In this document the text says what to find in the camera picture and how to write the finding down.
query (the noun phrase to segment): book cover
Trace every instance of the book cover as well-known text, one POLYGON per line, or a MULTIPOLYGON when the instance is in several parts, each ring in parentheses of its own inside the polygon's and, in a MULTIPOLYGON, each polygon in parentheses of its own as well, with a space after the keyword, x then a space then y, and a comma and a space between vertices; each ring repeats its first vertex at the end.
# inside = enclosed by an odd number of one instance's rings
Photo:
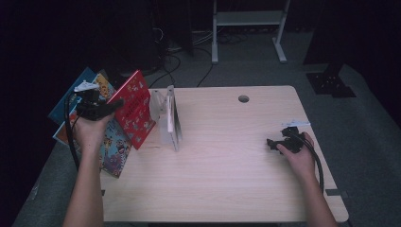
MULTIPOLYGON (((96 73, 94 73, 94 71, 92 71, 92 69, 89 67, 86 67, 47 117, 53 120, 56 124, 61 125, 62 122, 64 122, 64 100, 71 92, 74 91, 74 88, 80 85, 84 80, 93 81, 95 77, 96 73)), ((70 107, 74 108, 79 100, 80 97, 72 96, 70 99, 70 107)))
MULTIPOLYGON (((94 79, 95 83, 99 85, 100 99, 109 100, 115 93, 114 87, 106 80, 101 74, 97 74, 94 79)), ((70 114, 71 126, 77 119, 77 112, 75 108, 72 109, 70 114)), ((53 138, 60 143, 68 146, 68 139, 65 130, 64 122, 53 135, 53 138)), ((79 150, 78 144, 74 141, 76 149, 79 150)), ((119 123, 112 119, 105 130, 105 136, 99 151, 99 166, 104 171, 118 178, 124 168, 124 164, 131 150, 131 140, 124 133, 119 123)))
POLYGON ((120 98, 124 100, 124 106, 115 111, 114 118, 130 138, 133 147, 139 149, 156 124, 150 117, 150 92, 141 71, 135 71, 108 103, 120 98))

